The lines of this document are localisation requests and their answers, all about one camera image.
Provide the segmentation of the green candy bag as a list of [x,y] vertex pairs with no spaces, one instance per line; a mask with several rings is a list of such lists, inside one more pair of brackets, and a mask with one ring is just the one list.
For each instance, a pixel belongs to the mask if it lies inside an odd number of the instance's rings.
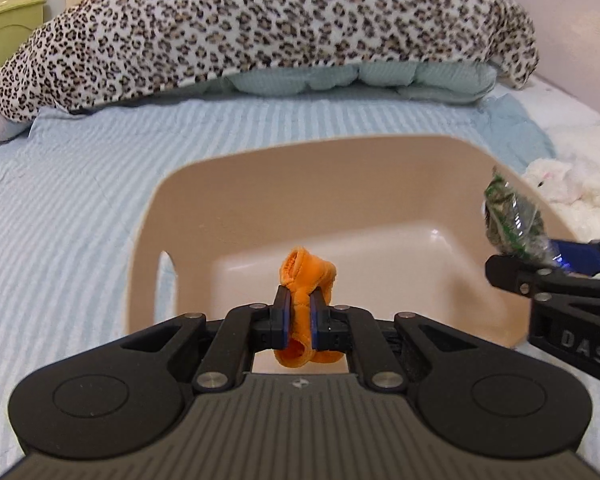
[[539,206],[496,168],[483,198],[486,238],[501,255],[542,266],[562,264],[562,254],[547,235]]

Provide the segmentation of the orange sock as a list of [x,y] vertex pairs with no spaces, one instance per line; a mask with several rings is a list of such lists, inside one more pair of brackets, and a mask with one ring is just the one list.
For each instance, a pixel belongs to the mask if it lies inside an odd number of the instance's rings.
[[334,364],[343,358],[338,351],[317,351],[312,346],[312,292],[319,290],[326,304],[332,299],[336,266],[312,255],[304,247],[294,248],[279,269],[279,284],[291,296],[291,321],[287,347],[276,350],[277,362],[283,367],[299,368],[308,363]]

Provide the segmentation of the white fluffy plush toy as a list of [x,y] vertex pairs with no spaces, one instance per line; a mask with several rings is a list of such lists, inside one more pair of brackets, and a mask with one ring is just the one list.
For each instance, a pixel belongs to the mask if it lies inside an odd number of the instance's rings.
[[580,242],[600,240],[600,165],[586,158],[539,158],[522,178],[535,188],[543,200]]

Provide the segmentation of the beige plastic storage bin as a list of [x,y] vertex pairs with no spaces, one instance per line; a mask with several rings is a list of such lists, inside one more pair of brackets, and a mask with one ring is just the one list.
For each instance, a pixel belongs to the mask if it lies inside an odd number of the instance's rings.
[[173,314],[212,320],[274,298],[296,247],[337,269],[332,299],[382,320],[411,311],[513,347],[524,298],[484,275],[483,192],[500,164],[449,136],[364,136],[195,162],[156,188],[137,235],[125,328],[155,323],[158,266],[175,273]]

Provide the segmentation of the blue striped bed sheet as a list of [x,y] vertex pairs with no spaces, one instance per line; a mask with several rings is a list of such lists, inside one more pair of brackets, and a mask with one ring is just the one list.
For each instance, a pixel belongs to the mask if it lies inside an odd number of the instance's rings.
[[[540,204],[550,234],[576,240],[522,175],[539,158],[600,165],[600,116],[540,82],[473,106],[357,84],[286,98],[159,96],[86,115],[48,108],[0,143],[0,475],[22,455],[7,416],[18,382],[123,336],[137,235],[167,176],[207,159],[364,136],[475,145]],[[174,285],[162,257],[156,321],[174,315]]]

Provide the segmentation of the teal quilted comforter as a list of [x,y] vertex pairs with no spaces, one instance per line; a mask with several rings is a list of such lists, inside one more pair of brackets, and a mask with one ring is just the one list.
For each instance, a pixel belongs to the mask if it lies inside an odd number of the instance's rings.
[[373,62],[343,66],[267,68],[194,84],[196,96],[242,92],[253,96],[298,96],[351,84],[392,89],[408,100],[471,104],[490,93],[498,71],[488,63]]

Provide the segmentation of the leopard print blanket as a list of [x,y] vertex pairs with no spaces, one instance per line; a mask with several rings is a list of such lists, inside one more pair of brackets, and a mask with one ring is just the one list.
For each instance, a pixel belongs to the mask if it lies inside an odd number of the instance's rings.
[[515,0],[83,0],[0,68],[0,117],[27,125],[186,84],[368,62],[492,63],[516,88],[538,66]]

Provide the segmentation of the green wooden cabinet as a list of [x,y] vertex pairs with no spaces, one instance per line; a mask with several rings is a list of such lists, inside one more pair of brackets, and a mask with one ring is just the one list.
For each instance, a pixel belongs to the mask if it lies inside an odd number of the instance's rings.
[[46,0],[21,0],[0,5],[0,67],[43,23]]

